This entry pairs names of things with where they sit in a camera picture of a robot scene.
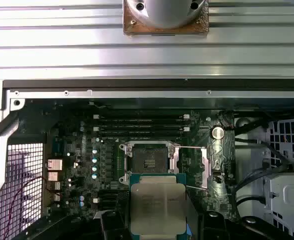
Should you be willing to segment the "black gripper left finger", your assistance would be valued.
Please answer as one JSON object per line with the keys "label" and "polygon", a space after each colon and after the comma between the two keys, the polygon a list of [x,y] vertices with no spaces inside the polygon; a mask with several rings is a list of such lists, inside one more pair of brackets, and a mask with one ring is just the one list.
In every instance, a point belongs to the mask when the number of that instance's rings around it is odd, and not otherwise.
{"label": "black gripper left finger", "polygon": [[15,240],[129,240],[130,231],[119,211],[100,211],[85,219],[76,216],[41,218],[14,237]]}

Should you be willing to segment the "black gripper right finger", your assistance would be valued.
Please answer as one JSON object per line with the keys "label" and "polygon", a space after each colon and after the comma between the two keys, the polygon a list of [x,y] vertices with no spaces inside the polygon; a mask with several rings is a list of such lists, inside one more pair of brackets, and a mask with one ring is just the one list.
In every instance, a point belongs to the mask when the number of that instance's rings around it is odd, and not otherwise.
{"label": "black gripper right finger", "polygon": [[293,240],[294,237],[255,216],[230,221],[218,212],[198,216],[199,240]]}

